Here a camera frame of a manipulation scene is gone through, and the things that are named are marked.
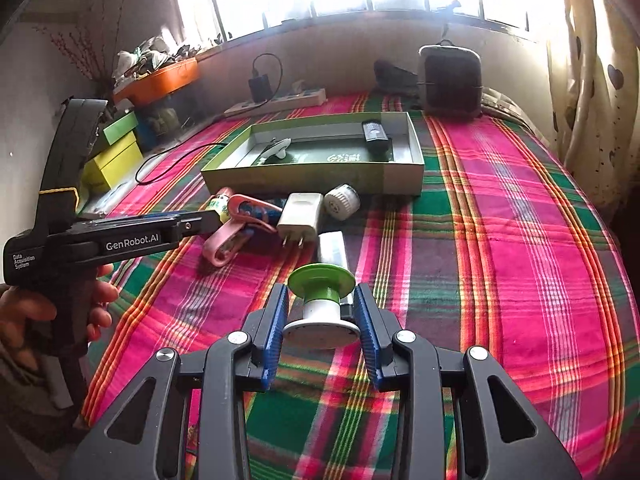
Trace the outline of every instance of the bed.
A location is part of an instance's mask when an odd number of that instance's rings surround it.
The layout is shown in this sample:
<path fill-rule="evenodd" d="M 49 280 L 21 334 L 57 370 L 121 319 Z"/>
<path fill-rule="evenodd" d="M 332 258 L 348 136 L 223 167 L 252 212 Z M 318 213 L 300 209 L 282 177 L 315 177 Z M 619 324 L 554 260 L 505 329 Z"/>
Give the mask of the bed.
<path fill-rule="evenodd" d="M 368 110 L 400 111 L 403 102 L 361 94 L 250 120 Z M 612 237 L 572 178 L 520 126 L 488 116 L 457 123 L 410 115 L 425 160 L 421 197 L 364 198 L 353 218 L 324 230 L 342 230 L 357 280 L 404 327 L 444 348 L 488 348 L 583 476 L 595 478 L 640 410 L 638 310 Z M 233 138 L 248 121 L 210 126 L 149 177 L 195 146 Z M 203 147 L 166 179 L 133 189 L 111 216 L 203 208 L 210 193 L 200 168 L 218 149 Z M 90 348 L 89 423 L 156 349 L 204 349 L 237 330 L 273 283 L 313 257 L 310 246 L 281 248 L 261 234 L 212 272 L 200 259 L 203 242 L 190 238 L 116 266 L 117 326 Z M 254 480 L 389 478 L 398 396 L 372 390 L 357 344 L 284 347 L 272 389 L 247 395 L 245 409 Z M 448 402 L 447 479 L 456 477 L 452 427 Z"/>

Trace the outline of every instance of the green spool flange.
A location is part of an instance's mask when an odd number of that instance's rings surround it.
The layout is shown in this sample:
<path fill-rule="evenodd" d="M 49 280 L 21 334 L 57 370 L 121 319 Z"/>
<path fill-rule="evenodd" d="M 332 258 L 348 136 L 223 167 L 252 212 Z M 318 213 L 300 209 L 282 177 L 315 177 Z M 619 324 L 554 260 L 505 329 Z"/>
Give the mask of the green spool flange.
<path fill-rule="evenodd" d="M 289 289 L 305 303 L 331 300 L 339 303 L 356 286 L 348 270 L 332 264 L 308 264 L 294 270 L 287 281 Z"/>

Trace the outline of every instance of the power cord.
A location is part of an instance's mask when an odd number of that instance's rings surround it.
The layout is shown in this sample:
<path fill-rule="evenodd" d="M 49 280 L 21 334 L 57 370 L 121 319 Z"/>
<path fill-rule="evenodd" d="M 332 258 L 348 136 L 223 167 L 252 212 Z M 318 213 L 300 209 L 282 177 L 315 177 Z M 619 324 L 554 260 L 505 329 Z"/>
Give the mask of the power cord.
<path fill-rule="evenodd" d="M 213 146 L 226 146 L 227 145 L 226 142 L 207 142 L 206 144 L 201 144 L 201 145 L 197 146 L 196 148 L 193 148 L 192 150 L 189 150 L 187 153 L 185 153 L 183 156 L 181 156 L 178 160 L 176 160 L 173 164 L 171 164 L 171 166 L 169 166 L 161 174 L 156 175 L 155 177 L 153 177 L 150 180 L 140 180 L 140 172 L 149 163 L 149 161 L 154 160 L 158 156 L 164 155 L 165 153 L 169 153 L 169 152 L 172 152 L 173 150 L 175 150 L 177 148 L 180 148 L 180 146 L 184 145 L 186 142 L 188 142 L 189 140 L 193 139 L 193 137 L 195 137 L 197 134 L 202 133 L 206 128 L 209 128 L 210 126 L 213 126 L 214 124 L 219 123 L 220 121 L 222 121 L 224 119 L 230 119 L 232 117 L 236 117 L 238 115 L 245 114 L 247 112 L 250 112 L 252 110 L 260 108 L 261 106 L 264 106 L 265 104 L 270 102 L 276 96 L 276 94 L 280 90 L 280 85 L 282 85 L 282 74 L 284 72 L 283 69 L 282 69 L 282 61 L 280 60 L 280 58 L 278 56 L 276 56 L 275 54 L 272 54 L 271 52 L 263 52 L 262 54 L 258 54 L 258 56 L 256 56 L 254 58 L 254 61 L 252 62 L 252 73 L 257 73 L 257 70 L 255 69 L 255 62 L 256 62 L 256 60 L 258 58 L 260 58 L 262 56 L 273 56 L 278 61 L 278 65 L 280 66 L 280 77 L 278 78 L 278 86 L 276 86 L 276 90 L 273 93 L 273 95 L 271 97 L 269 97 L 267 100 L 261 102 L 258 105 L 255 105 L 255 106 L 253 106 L 251 108 L 246 108 L 245 110 L 240 110 L 240 111 L 234 112 L 232 114 L 224 114 L 224 113 L 222 113 L 222 114 L 215 115 L 213 117 L 213 119 L 211 120 L 211 122 L 209 124 L 207 124 L 207 126 L 205 126 L 203 129 L 201 129 L 198 133 L 194 134 L 194 136 L 190 137 L 189 139 L 184 140 L 183 142 L 180 142 L 180 143 L 176 144 L 175 146 L 167 148 L 166 150 L 163 150 L 160 153 L 155 153 L 154 155 L 150 156 L 147 160 L 145 160 L 142 163 L 142 165 L 136 171 L 136 175 L 135 175 L 134 178 L 136 179 L 136 183 L 137 184 L 139 184 L 140 186 L 149 186 L 150 184 L 153 184 L 153 183 L 157 182 L 158 180 L 161 180 L 162 178 L 164 178 L 167 175 L 167 173 L 169 173 L 173 168 L 175 168 L 178 163 L 180 163 L 182 160 L 184 160 L 187 156 L 191 155 L 191 153 L 197 152 L 198 150 L 201 150 L 202 148 L 206 148 L 207 146 L 212 146 L 212 147 Z"/>

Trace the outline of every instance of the orange box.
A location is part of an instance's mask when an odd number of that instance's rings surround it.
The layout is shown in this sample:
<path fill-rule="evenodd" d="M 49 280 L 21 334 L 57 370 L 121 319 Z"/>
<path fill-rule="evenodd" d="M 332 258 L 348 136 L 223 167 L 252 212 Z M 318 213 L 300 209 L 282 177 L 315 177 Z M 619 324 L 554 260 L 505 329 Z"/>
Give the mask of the orange box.
<path fill-rule="evenodd" d="M 148 105 L 200 77 L 194 57 L 179 61 L 125 86 L 113 96 L 114 102 L 129 99 L 134 106 Z"/>

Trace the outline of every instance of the curtain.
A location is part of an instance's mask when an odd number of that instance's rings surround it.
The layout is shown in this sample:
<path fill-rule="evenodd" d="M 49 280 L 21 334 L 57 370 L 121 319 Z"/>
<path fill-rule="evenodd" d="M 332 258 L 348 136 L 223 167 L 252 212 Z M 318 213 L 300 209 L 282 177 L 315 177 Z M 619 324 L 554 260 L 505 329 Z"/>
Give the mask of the curtain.
<path fill-rule="evenodd" d="M 178 0 L 184 43 L 211 46 L 220 33 L 212 0 Z"/>
<path fill-rule="evenodd" d="M 638 172 L 638 47 L 606 0 L 564 7 L 547 41 L 555 135 L 542 140 L 610 221 Z"/>

